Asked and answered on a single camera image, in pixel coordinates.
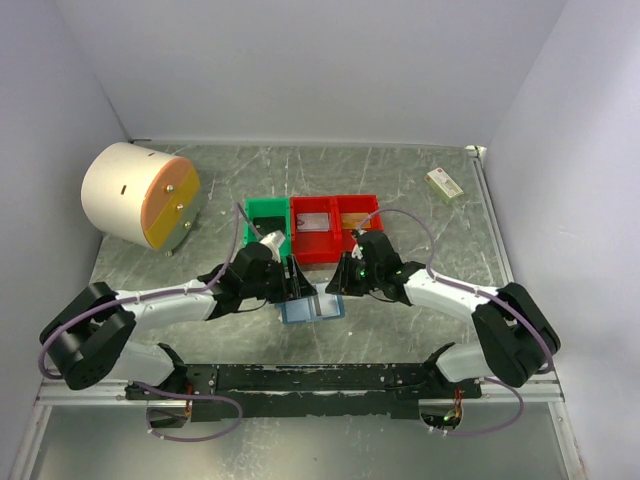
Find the white magnetic stripe card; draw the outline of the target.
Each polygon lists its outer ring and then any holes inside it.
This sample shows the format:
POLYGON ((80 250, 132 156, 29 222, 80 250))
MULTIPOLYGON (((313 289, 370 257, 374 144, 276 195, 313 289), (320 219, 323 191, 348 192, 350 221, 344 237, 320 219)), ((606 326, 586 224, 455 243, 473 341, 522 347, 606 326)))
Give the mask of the white magnetic stripe card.
POLYGON ((327 232, 331 229, 327 212, 298 213, 296 229, 301 232, 327 232))

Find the blue card holder wallet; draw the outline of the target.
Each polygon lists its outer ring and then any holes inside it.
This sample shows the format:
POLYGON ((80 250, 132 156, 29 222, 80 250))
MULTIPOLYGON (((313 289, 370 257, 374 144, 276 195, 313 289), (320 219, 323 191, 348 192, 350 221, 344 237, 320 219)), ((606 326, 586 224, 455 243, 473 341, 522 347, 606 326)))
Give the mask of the blue card holder wallet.
POLYGON ((301 298, 278 304, 279 319, 284 325, 296 325, 323 321, 316 317, 314 311, 314 298, 301 298))

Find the red plastic bin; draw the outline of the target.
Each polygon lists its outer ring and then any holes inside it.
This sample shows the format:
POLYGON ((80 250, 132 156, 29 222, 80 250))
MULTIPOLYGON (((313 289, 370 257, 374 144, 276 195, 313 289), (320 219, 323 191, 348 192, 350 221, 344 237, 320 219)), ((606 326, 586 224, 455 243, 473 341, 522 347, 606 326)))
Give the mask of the red plastic bin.
POLYGON ((290 198, 293 253, 301 265, 336 263, 341 234, 334 196, 295 196, 290 198), (327 212, 331 229, 327 232, 301 232, 296 229, 298 213, 327 212))
POLYGON ((362 230, 383 230, 379 216, 365 219, 379 209, 376 195, 337 195, 338 223, 342 235, 342 250, 351 250, 355 245, 352 231, 362 224, 362 230))

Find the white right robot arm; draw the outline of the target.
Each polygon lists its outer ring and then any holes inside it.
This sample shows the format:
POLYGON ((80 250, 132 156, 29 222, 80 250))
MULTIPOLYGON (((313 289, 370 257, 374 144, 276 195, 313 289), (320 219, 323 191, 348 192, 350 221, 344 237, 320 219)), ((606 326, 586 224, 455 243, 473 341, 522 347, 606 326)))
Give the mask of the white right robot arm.
POLYGON ((461 381, 487 376, 520 387, 551 368, 561 348, 559 336, 522 285, 476 286, 404 261, 381 231, 357 237, 326 287, 328 294, 351 297, 374 291, 392 303, 430 307, 474 327, 475 342, 435 354, 435 366, 424 374, 425 388, 435 397, 448 396, 461 381))

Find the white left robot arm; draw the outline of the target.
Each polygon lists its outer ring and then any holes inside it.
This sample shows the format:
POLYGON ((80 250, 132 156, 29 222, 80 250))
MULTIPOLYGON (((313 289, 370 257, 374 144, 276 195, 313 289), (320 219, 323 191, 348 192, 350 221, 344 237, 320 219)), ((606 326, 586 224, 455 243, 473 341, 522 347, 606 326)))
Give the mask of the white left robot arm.
POLYGON ((263 242, 241 248, 234 259, 181 285, 146 291, 116 291, 104 282, 85 287, 40 333, 42 374, 71 390, 100 381, 141 380, 162 398, 181 395, 187 385, 179 356, 166 345, 132 341, 136 330, 210 321, 239 312, 248 299, 269 304, 306 299, 316 288, 296 258, 280 258, 263 242))

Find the green plastic bin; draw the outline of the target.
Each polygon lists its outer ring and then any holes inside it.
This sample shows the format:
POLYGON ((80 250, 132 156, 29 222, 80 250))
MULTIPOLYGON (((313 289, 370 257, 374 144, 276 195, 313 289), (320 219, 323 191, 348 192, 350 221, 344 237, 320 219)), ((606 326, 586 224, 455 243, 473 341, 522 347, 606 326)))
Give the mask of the green plastic bin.
POLYGON ((280 248, 282 261, 287 255, 292 253, 291 245, 291 213, 290 199, 288 197, 278 198, 248 198, 245 201, 245 213, 249 220, 253 221, 255 217, 263 216, 284 216, 286 220, 286 240, 280 248))

